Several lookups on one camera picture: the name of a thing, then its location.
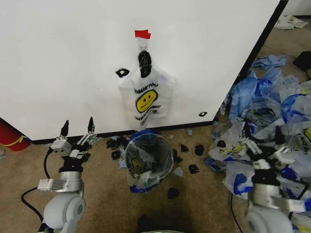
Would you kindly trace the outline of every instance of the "robotic arm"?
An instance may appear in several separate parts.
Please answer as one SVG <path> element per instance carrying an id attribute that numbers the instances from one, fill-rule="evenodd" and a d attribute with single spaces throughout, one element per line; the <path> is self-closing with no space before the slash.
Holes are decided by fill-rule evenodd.
<path id="1" fill-rule="evenodd" d="M 61 230 L 61 233 L 74 233 L 85 210 L 82 163 L 88 160 L 90 154 L 85 152 L 93 146 L 97 135 L 94 133 L 92 117 L 88 133 L 76 145 L 71 145 L 67 140 L 68 128 L 69 122 L 66 121 L 60 136 L 51 145 L 51 149 L 64 159 L 64 165 L 59 169 L 59 179 L 43 179 L 38 185 L 40 191 L 58 193 L 44 209 L 39 233 L 50 233 L 53 229 Z"/>
<path id="2" fill-rule="evenodd" d="M 308 189 L 308 184 L 293 180 L 291 175 L 281 171 L 294 162 L 288 154 L 284 137 L 280 128 L 276 127 L 275 146 L 266 146 L 262 141 L 253 138 L 249 133 L 247 122 L 244 122 L 241 133 L 241 143 L 246 145 L 255 175 L 252 177 L 254 189 L 249 193 L 249 208 L 246 222 L 253 233 L 292 233 L 290 222 L 293 212 L 306 211 L 305 202 L 299 200 Z M 277 179 L 282 175 L 286 179 L 305 184 L 301 197 L 298 200 L 287 199 L 282 195 L 280 182 Z M 289 216 L 282 211 L 290 212 Z"/>

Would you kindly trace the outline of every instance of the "smiley face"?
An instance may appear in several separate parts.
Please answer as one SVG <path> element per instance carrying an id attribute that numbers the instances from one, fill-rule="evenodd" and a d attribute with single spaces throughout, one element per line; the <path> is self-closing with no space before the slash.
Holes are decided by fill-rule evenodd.
<path id="1" fill-rule="evenodd" d="M 140 113 L 145 112 L 157 98 L 158 94 L 155 90 L 145 92 L 136 100 L 137 110 Z"/>

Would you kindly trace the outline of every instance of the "red tape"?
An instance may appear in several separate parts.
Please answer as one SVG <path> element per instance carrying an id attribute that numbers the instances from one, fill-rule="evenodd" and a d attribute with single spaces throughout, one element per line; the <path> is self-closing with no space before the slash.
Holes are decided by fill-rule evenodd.
<path id="1" fill-rule="evenodd" d="M 137 31 L 135 30 L 135 37 L 150 39 L 151 33 L 148 32 L 148 30 L 141 30 Z"/>

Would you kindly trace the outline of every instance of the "trash can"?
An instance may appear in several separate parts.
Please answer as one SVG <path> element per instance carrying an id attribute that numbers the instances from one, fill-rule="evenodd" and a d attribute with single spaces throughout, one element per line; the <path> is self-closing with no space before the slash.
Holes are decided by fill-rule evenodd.
<path id="1" fill-rule="evenodd" d="M 124 154 L 127 180 L 133 193 L 151 190 L 173 167 L 172 147 L 155 133 L 134 134 Z"/>

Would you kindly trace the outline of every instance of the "black plastic scrap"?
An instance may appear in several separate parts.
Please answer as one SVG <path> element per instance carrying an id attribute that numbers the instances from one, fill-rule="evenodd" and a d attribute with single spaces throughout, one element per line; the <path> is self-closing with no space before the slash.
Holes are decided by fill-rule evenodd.
<path id="1" fill-rule="evenodd" d="M 121 157 L 121 152 L 119 150 L 113 151 L 111 153 L 111 158 L 113 160 L 119 159 Z"/>
<path id="2" fill-rule="evenodd" d="M 167 197 L 169 200 L 175 199 L 179 196 L 179 191 L 176 188 L 170 188 L 168 193 L 167 193 Z"/>
<path id="3" fill-rule="evenodd" d="M 221 148 L 224 148 L 224 147 L 225 147 L 225 141 L 219 140 L 219 141 L 217 142 L 217 145 L 216 145 L 216 146 L 221 147 Z"/>
<path id="4" fill-rule="evenodd" d="M 109 139 L 107 141 L 107 148 L 111 148 L 111 149 L 115 149 L 117 148 L 119 145 L 123 145 L 124 149 L 127 147 L 127 144 L 129 143 L 129 140 L 127 140 L 125 137 L 123 136 L 120 136 L 120 137 L 117 137 L 116 140 L 114 139 Z"/>
<path id="5" fill-rule="evenodd" d="M 149 232 L 152 230 L 151 219 L 145 214 L 138 219 L 138 232 Z"/>
<path id="6" fill-rule="evenodd" d="M 187 152 L 187 151 L 189 151 L 189 149 L 185 145 L 180 144 L 180 151 L 181 152 Z"/>
<path id="7" fill-rule="evenodd" d="M 198 169 L 198 167 L 195 164 L 191 164 L 189 166 L 189 171 L 190 171 L 191 174 L 195 174 L 195 173 L 199 172 L 199 169 Z"/>
<path id="8" fill-rule="evenodd" d="M 199 144 L 199 145 L 195 146 L 194 152 L 196 155 L 202 156 L 202 154 L 204 152 L 204 147 L 201 144 Z"/>
<path id="9" fill-rule="evenodd" d="M 174 162 L 176 162 L 176 163 L 180 163 L 181 161 L 183 161 L 182 158 L 177 156 L 177 150 L 175 150 L 175 149 L 173 149 L 173 159 L 174 159 Z"/>

